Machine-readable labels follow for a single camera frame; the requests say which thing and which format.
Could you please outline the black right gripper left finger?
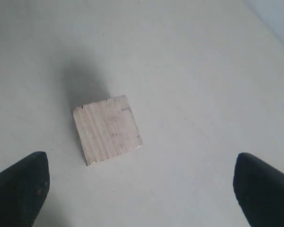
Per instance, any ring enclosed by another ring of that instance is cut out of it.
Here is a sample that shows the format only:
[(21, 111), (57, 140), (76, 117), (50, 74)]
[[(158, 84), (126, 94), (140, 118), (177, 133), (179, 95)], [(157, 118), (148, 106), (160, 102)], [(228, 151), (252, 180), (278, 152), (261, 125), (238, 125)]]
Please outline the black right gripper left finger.
[(49, 165), (43, 151), (0, 172), (0, 227), (31, 227), (48, 192)]

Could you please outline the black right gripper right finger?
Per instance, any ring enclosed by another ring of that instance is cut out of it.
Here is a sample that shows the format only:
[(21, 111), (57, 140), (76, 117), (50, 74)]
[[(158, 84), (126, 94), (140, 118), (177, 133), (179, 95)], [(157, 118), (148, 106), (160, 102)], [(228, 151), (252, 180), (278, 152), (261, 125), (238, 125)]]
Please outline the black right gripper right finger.
[(251, 227), (284, 227), (284, 173), (250, 153), (240, 153), (233, 190)]

